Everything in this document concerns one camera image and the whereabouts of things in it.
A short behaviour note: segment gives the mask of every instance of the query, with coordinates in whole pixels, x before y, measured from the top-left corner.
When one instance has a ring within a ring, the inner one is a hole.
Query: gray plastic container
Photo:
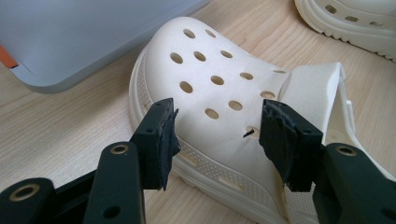
[[[208,0],[0,1],[0,45],[32,91],[55,93],[149,39]]]

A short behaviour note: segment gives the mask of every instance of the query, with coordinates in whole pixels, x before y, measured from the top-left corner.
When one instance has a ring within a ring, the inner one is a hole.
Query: white rubber shoe
[[[396,62],[396,0],[295,0],[314,30]]]
[[[182,145],[173,172],[260,223],[316,223],[309,193],[283,189],[259,144],[263,98],[293,107],[326,138],[362,148],[340,63],[286,71],[240,49],[191,18],[166,23],[132,72],[130,105],[136,128],[153,102],[173,97]],[[255,129],[246,138],[243,135]]]

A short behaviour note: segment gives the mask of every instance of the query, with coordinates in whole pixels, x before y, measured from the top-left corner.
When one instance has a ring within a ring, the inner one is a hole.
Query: screw hole
[[[110,152],[113,154],[122,154],[126,151],[128,151],[128,146],[125,145],[119,145],[119,146],[114,146],[113,148],[110,149]]]
[[[202,54],[201,52],[195,51],[195,52],[194,52],[194,56],[195,56],[196,59],[198,59],[198,60],[201,61],[201,62],[206,61],[205,55]]]
[[[220,53],[226,58],[232,58],[233,57],[233,55],[230,52],[225,51],[225,50],[221,50]]]
[[[143,105],[143,112],[144,112],[145,114],[147,114],[148,111],[149,111],[149,106],[148,106],[148,105]]]
[[[176,54],[176,53],[171,53],[171,59],[175,62],[175,63],[183,63],[183,59],[180,57],[180,55]]]
[[[260,93],[260,96],[261,96],[262,98],[264,98],[264,99],[269,99],[269,100],[275,98],[274,93],[271,92],[271,91],[262,91],[262,93]]]
[[[9,195],[9,200],[12,202],[20,202],[35,195],[40,186],[37,184],[27,184],[16,190]]]
[[[326,10],[328,10],[330,13],[334,14],[335,12],[337,12],[337,9],[335,9],[335,7],[327,5]]]
[[[250,73],[241,73],[241,74],[239,74],[239,76],[241,76],[241,78],[244,78],[246,80],[253,79],[253,75],[251,75]]]
[[[218,112],[216,112],[214,109],[207,108],[205,110],[205,113],[207,114],[208,117],[210,117],[212,119],[218,119],[219,118]]]
[[[349,148],[349,147],[337,147],[336,148],[337,151],[343,155],[346,156],[356,156],[358,155],[358,153],[353,149],[353,148]]]
[[[243,108],[242,105],[239,102],[237,102],[237,101],[230,101],[228,103],[228,106],[231,109],[236,110],[236,111],[240,111]]]
[[[103,216],[105,218],[114,218],[118,216],[120,213],[120,208],[118,206],[111,206],[108,207],[105,212],[103,213]]]
[[[191,38],[191,39],[194,39],[194,38],[195,38],[195,34],[194,34],[191,30],[189,30],[189,29],[184,29],[184,30],[183,30],[183,33],[184,33],[187,37],[189,37],[189,38]]]
[[[192,93],[192,86],[186,81],[180,82],[180,88],[186,93]]]
[[[210,30],[205,30],[205,31],[206,31],[207,34],[209,34],[213,38],[216,38],[215,34],[213,34],[213,32],[211,32]]]
[[[210,80],[212,80],[213,83],[215,83],[216,85],[223,85],[224,84],[224,80],[221,77],[218,76],[213,76],[210,78]]]

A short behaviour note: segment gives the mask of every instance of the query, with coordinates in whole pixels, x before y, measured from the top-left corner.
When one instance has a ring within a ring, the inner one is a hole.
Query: wood grain surface
[[[191,16],[289,70],[341,62],[356,135],[396,175],[396,63],[316,33],[290,0],[211,0]],[[0,190],[38,176],[60,187],[95,169],[106,146],[128,140],[133,133],[128,87],[141,49],[51,95],[29,91],[0,64]],[[145,195],[148,223],[251,223],[172,175],[166,192],[147,190]]]

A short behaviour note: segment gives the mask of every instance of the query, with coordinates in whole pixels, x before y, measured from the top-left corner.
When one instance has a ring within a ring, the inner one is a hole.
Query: orange tab
[[[0,45],[0,62],[2,62],[7,68],[13,68],[18,66],[18,63],[1,45]]]

